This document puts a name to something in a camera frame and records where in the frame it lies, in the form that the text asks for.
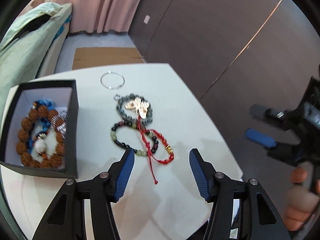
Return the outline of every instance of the metal key ring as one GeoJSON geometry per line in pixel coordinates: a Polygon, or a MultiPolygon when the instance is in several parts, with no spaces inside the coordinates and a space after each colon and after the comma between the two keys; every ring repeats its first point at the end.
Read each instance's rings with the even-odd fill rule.
{"type": "Polygon", "coordinates": [[[104,86],[105,88],[108,88],[108,89],[118,89],[118,88],[120,88],[120,87],[122,87],[122,86],[124,85],[124,76],[121,75],[121,74],[118,73],[118,72],[108,71],[108,72],[104,73],[104,74],[101,76],[101,78],[100,78],[100,83],[101,83],[101,85],[104,86]],[[120,84],[120,85],[117,86],[117,87],[106,86],[106,85],[102,82],[102,79],[103,79],[104,76],[109,75],[109,74],[116,74],[116,75],[122,77],[123,83],[120,84]]]}

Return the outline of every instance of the gray bead bracelet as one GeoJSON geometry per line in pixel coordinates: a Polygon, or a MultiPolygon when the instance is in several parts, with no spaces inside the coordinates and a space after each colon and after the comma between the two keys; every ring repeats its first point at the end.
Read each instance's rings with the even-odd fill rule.
{"type": "MultiPolygon", "coordinates": [[[[124,102],[130,101],[130,100],[134,100],[137,97],[140,97],[141,101],[146,101],[147,102],[147,100],[144,97],[141,97],[141,96],[135,95],[135,94],[130,94],[130,95],[127,95],[127,96],[124,96],[124,97],[120,96],[119,94],[116,94],[114,96],[114,100],[118,101],[118,105],[116,107],[117,112],[119,113],[119,115],[121,116],[121,118],[124,121],[132,123],[132,122],[134,122],[134,120],[137,120],[136,118],[133,118],[132,116],[128,116],[124,112],[124,110],[122,109],[122,105],[123,105],[124,102]]],[[[148,107],[148,111],[147,111],[147,117],[145,119],[141,120],[141,124],[144,125],[144,126],[146,126],[149,123],[152,123],[152,108],[151,108],[151,104],[150,103],[149,103],[149,107],[148,107]]]]}

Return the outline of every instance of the beaded bracelet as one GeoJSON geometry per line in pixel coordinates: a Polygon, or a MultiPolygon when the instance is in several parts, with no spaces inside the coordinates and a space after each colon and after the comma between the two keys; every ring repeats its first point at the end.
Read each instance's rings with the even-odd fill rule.
{"type": "Polygon", "coordinates": [[[34,168],[58,168],[62,164],[62,156],[64,155],[64,136],[61,132],[56,133],[57,146],[56,153],[48,158],[47,154],[42,149],[45,148],[44,138],[48,134],[48,130],[51,126],[50,120],[58,114],[58,111],[54,109],[53,102],[50,100],[39,100],[33,103],[33,106],[28,114],[21,121],[22,129],[18,132],[19,142],[16,146],[17,153],[21,156],[21,163],[23,166],[30,166],[34,168]],[[35,122],[39,120],[43,126],[41,132],[35,137],[31,137],[31,131],[33,130],[35,122]],[[39,162],[34,160],[31,156],[33,147],[37,147],[38,153],[43,161],[39,162]]]}
{"type": "MultiPolygon", "coordinates": [[[[128,116],[124,110],[122,109],[122,105],[124,102],[129,101],[129,100],[133,100],[136,98],[140,98],[142,102],[148,102],[147,100],[145,100],[144,97],[140,97],[139,95],[135,95],[135,94],[130,94],[124,97],[121,97],[120,95],[115,95],[114,99],[118,101],[118,105],[116,107],[117,112],[119,113],[119,115],[121,116],[121,118],[127,122],[137,122],[137,119],[132,118],[132,116],[128,116]]],[[[141,124],[143,124],[144,126],[146,126],[147,124],[152,123],[152,108],[151,105],[148,103],[148,111],[146,114],[146,118],[141,120],[141,124]]]]}
{"type": "Polygon", "coordinates": [[[148,130],[145,130],[145,127],[141,126],[141,122],[140,122],[140,117],[138,116],[138,122],[137,122],[137,128],[141,134],[141,138],[143,140],[143,142],[145,143],[146,145],[146,148],[147,148],[147,156],[148,156],[148,159],[149,159],[149,165],[150,165],[150,169],[151,169],[151,174],[153,176],[153,179],[155,181],[155,184],[158,184],[158,181],[156,180],[156,176],[153,172],[153,168],[152,168],[152,162],[151,162],[151,157],[156,160],[158,163],[160,164],[168,164],[170,162],[173,161],[174,159],[174,153],[173,153],[173,150],[171,148],[171,146],[167,143],[167,140],[164,138],[164,136],[161,134],[161,133],[158,133],[156,130],[154,129],[148,129],[148,130]],[[166,160],[157,160],[153,155],[152,155],[152,150],[150,149],[150,143],[148,143],[144,137],[144,134],[148,133],[149,132],[149,135],[153,133],[155,135],[158,136],[158,138],[160,138],[162,140],[162,143],[164,144],[165,146],[165,149],[166,151],[169,153],[169,158],[166,159],[166,160]]]}
{"type": "MultiPolygon", "coordinates": [[[[130,127],[130,128],[133,128],[133,129],[138,129],[138,127],[136,126],[135,123],[131,123],[131,122],[128,122],[128,121],[120,121],[118,123],[115,123],[114,126],[111,128],[111,132],[110,132],[110,136],[111,136],[111,140],[116,144],[118,145],[119,147],[121,147],[122,149],[129,149],[131,148],[133,150],[133,152],[137,155],[137,156],[147,156],[148,153],[146,151],[142,151],[142,150],[136,150],[132,147],[130,147],[130,145],[124,143],[124,142],[119,142],[117,140],[117,136],[116,136],[116,130],[117,128],[119,127],[122,127],[122,126],[127,126],[127,127],[130,127]]],[[[159,141],[157,140],[157,137],[151,133],[150,131],[146,132],[145,133],[150,139],[153,140],[153,147],[152,147],[152,150],[151,152],[153,154],[156,153],[157,149],[158,149],[158,144],[159,144],[159,141]]]]}

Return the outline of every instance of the person's hand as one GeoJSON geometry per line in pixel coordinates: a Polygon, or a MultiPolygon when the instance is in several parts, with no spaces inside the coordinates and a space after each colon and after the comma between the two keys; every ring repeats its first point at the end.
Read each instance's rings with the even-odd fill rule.
{"type": "MultiPolygon", "coordinates": [[[[291,183],[302,183],[308,177],[303,168],[296,168],[290,177],[291,183]]],[[[317,181],[316,191],[320,194],[320,180],[317,181]]],[[[301,185],[293,185],[288,190],[288,206],[284,214],[284,224],[289,231],[299,230],[310,217],[320,197],[308,191],[301,185]]]]}

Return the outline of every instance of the metal screw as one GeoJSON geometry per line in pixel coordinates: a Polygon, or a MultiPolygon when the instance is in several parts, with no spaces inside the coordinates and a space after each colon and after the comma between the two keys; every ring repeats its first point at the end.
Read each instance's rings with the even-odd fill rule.
{"type": "Polygon", "coordinates": [[[222,172],[217,172],[215,175],[218,179],[222,179],[224,177],[224,174],[222,172]]]}
{"type": "Polygon", "coordinates": [[[105,179],[109,176],[109,173],[107,173],[106,171],[100,173],[100,178],[105,179]]]}
{"type": "Polygon", "coordinates": [[[258,181],[256,179],[250,179],[250,184],[252,185],[257,185],[258,184],[258,181]]]}
{"type": "Polygon", "coordinates": [[[67,179],[66,184],[72,185],[74,181],[75,181],[74,179],[67,179]]]}

